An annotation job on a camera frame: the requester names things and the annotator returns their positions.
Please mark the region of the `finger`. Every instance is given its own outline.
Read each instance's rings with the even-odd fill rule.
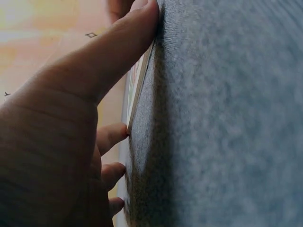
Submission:
[[[98,103],[148,49],[158,20],[158,4],[150,0],[88,45],[41,71],[35,81]]]
[[[95,146],[90,164],[90,178],[99,179],[101,177],[101,156],[97,145]]]
[[[115,162],[102,166],[101,179],[107,190],[110,191],[124,174],[125,166],[119,162]]]
[[[126,125],[124,123],[117,123],[108,125],[98,129],[96,144],[98,146],[100,155],[103,156],[115,144],[127,138]]]
[[[104,0],[109,16],[109,24],[124,17],[130,10],[134,0]]]
[[[96,179],[89,180],[88,192],[88,225],[85,226],[113,226],[113,221],[110,213],[110,206],[106,189],[102,182]]]
[[[124,201],[121,198],[114,197],[109,199],[109,210],[112,217],[117,213],[119,213],[123,207],[124,207]]]

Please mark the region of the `hand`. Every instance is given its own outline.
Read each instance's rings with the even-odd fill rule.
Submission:
[[[124,17],[131,9],[137,9],[145,5],[148,0],[103,0],[106,7],[106,17],[109,24],[113,24],[120,18]]]
[[[96,130],[97,105],[147,50],[158,18],[151,0],[36,73],[0,107],[5,225],[113,225],[123,201],[109,200],[107,192],[125,167],[114,163],[101,171],[100,156],[127,137],[126,126]]]

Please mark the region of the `textured cloth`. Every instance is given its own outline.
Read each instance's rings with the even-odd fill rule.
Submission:
[[[160,0],[134,118],[136,227],[303,226],[303,3]]]

